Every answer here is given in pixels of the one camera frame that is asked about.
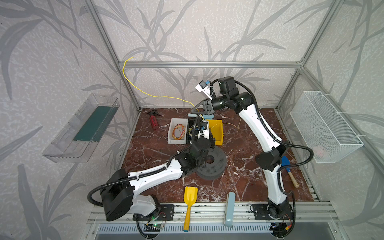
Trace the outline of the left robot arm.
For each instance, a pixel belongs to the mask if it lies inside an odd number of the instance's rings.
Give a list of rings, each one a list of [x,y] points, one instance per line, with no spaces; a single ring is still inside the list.
[[[207,165],[207,157],[215,148],[215,139],[209,122],[197,116],[194,121],[198,128],[197,137],[191,145],[171,156],[162,165],[138,172],[116,171],[107,183],[91,190],[87,200],[102,207],[108,222],[117,220],[125,214],[158,216],[161,205],[155,196],[142,193],[157,185],[191,175]]]

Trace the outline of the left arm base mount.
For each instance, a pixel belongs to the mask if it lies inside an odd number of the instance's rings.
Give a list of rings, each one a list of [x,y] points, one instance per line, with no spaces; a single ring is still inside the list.
[[[149,214],[148,216],[134,214],[133,220],[136,221],[137,219],[139,219],[139,221],[147,221],[147,222],[153,221],[153,220],[172,221],[174,219],[174,212],[175,212],[175,205],[161,204],[158,209],[156,209],[153,213]]]

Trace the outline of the grey perforated cable spool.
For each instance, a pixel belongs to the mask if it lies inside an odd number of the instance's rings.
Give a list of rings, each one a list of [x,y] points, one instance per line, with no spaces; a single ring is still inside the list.
[[[206,165],[197,168],[197,175],[204,180],[218,179],[226,170],[227,156],[225,152],[218,147],[210,148],[205,157]]]

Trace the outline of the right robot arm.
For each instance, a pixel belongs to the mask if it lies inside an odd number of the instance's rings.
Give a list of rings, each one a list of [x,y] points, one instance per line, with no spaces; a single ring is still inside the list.
[[[308,164],[314,158],[314,151],[301,145],[294,145],[283,140],[273,131],[262,116],[254,93],[234,77],[224,77],[212,82],[201,81],[196,90],[206,96],[198,103],[203,108],[191,111],[197,115],[212,115],[217,110],[231,109],[240,116],[258,139],[263,153],[256,156],[255,161],[263,169],[268,187],[268,201],[272,207],[288,205],[289,193],[284,189],[281,172],[286,169],[282,165],[282,158],[288,148],[302,149],[309,152],[308,158],[295,167]]]

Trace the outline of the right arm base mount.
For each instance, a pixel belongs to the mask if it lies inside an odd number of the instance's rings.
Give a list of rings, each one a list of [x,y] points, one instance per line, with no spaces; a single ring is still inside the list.
[[[255,220],[258,221],[282,221],[292,220],[294,211],[291,206],[279,212],[268,204],[252,204],[250,206],[251,213],[254,215]]]

